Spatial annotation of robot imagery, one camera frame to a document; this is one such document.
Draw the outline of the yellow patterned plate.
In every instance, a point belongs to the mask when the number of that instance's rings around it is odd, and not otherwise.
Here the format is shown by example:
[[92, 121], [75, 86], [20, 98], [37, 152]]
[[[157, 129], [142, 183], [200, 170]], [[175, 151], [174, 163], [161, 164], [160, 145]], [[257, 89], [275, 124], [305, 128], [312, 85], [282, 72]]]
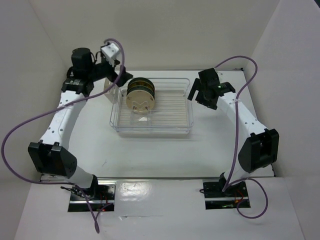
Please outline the yellow patterned plate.
[[137, 86], [138, 84], [136, 83], [136, 84], [133, 84], [133, 85], [131, 85], [131, 86], [128, 86], [128, 87], [133, 87], [133, 86]]

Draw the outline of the teal blue floral plate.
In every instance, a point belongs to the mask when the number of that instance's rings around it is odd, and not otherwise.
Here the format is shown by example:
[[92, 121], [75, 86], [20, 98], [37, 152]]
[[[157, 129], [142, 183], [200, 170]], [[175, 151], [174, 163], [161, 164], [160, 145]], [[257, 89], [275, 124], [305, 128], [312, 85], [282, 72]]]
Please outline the teal blue floral plate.
[[132, 86], [134, 84], [137, 84], [138, 86], [142, 86], [143, 84], [147, 84], [147, 85], [149, 85], [149, 86], [151, 86], [153, 88], [155, 87], [153, 82], [150, 81], [148, 78], [145, 78], [145, 77], [135, 77], [135, 78], [133, 78], [132, 80], [129, 81], [128, 87]]
[[134, 92], [134, 91], [143, 91], [143, 92], [146, 92], [146, 93], [149, 93], [153, 98], [155, 97], [155, 89], [152, 88], [152, 86], [150, 85], [147, 85], [147, 86], [144, 86], [144, 85], [135, 85], [135, 86], [130, 86], [128, 87], [127, 89], [127, 95]]

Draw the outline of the beige plate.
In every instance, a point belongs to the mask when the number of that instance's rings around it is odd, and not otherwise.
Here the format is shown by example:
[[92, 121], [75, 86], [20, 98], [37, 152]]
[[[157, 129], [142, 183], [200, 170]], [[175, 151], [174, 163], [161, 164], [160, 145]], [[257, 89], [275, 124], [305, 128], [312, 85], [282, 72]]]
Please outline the beige plate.
[[146, 90], [133, 90], [125, 97], [126, 106], [138, 114], [146, 114], [155, 107], [155, 97]]

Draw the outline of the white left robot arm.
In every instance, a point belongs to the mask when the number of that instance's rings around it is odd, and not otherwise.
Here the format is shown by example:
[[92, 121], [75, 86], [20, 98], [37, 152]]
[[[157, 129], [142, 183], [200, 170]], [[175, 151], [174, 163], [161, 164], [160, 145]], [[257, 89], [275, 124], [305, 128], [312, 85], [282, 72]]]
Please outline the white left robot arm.
[[36, 170], [41, 174], [60, 176], [81, 188], [88, 200], [95, 199], [100, 192], [98, 178], [78, 166], [77, 158], [69, 152], [69, 142], [77, 118], [87, 102], [94, 82], [103, 78], [116, 86], [123, 86], [132, 74], [115, 72], [121, 50], [115, 44], [100, 48], [101, 62], [97, 63], [93, 53], [85, 47], [76, 48], [71, 55], [72, 66], [63, 82], [60, 103], [46, 132], [38, 142], [31, 142], [28, 153]]

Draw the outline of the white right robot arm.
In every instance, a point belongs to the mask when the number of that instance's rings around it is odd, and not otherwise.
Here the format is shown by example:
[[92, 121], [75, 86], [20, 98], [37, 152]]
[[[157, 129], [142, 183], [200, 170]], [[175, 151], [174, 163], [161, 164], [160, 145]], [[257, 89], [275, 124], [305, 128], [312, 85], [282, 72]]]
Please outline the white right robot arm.
[[194, 80], [188, 100], [221, 110], [235, 126], [235, 150], [231, 168], [219, 177], [219, 192], [231, 196], [240, 182], [258, 169], [276, 162], [279, 133], [259, 122], [229, 82], [221, 82], [214, 68], [202, 70]]

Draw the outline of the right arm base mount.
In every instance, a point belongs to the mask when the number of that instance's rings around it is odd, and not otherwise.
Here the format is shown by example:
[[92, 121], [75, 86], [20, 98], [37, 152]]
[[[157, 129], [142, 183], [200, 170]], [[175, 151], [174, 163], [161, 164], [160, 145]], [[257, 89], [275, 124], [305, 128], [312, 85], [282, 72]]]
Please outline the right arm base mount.
[[204, 179], [202, 189], [206, 210], [250, 208], [249, 194], [245, 182], [236, 183], [222, 192], [224, 184], [218, 178]]

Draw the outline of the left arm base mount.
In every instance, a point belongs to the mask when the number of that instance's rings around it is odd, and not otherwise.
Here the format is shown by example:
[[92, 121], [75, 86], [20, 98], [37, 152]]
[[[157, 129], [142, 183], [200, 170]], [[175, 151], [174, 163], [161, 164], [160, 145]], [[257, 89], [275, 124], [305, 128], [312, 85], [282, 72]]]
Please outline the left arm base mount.
[[[114, 181], [99, 182], [95, 196], [87, 196], [88, 202], [94, 212], [113, 212], [115, 210], [116, 183]], [[89, 212], [84, 195], [75, 187], [60, 187], [70, 192], [68, 212]]]

